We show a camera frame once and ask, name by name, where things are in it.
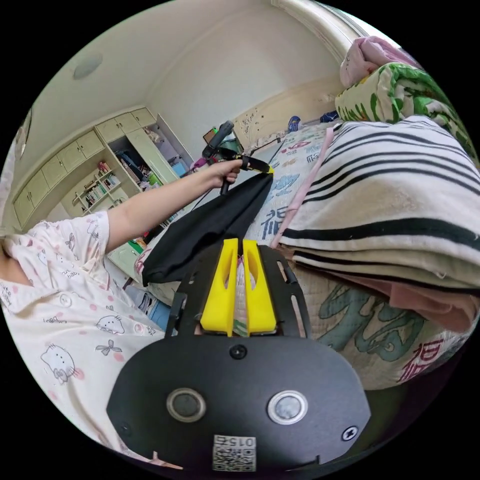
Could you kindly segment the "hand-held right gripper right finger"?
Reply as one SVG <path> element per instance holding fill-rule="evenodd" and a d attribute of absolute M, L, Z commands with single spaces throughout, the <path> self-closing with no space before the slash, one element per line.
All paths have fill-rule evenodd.
<path fill-rule="evenodd" d="M 259 246 L 254 240 L 245 239 L 242 248 L 247 334 L 271 334 L 277 321 Z"/>

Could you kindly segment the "person's left hand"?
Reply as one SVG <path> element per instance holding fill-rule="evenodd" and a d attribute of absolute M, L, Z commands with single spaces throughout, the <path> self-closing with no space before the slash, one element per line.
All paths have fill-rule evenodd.
<path fill-rule="evenodd" d="M 233 184 L 240 173 L 243 161 L 224 160 L 208 166 L 200 172 L 207 189 L 220 189 L 225 182 Z"/>

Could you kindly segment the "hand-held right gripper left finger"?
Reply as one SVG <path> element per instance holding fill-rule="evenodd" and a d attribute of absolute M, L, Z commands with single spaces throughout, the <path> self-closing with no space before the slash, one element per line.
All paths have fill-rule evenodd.
<path fill-rule="evenodd" d="M 225 239 L 217 256 L 206 303 L 200 319 L 204 332 L 233 335 L 238 266 L 236 238 Z"/>

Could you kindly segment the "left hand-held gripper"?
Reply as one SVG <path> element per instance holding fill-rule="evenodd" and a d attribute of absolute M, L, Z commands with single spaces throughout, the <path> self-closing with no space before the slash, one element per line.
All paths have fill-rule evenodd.
<path fill-rule="evenodd" d="M 209 166 L 221 161 L 242 160 L 241 170 L 269 175 L 274 173 L 273 167 L 266 162 L 222 146 L 207 145 L 202 151 L 202 158 Z"/>

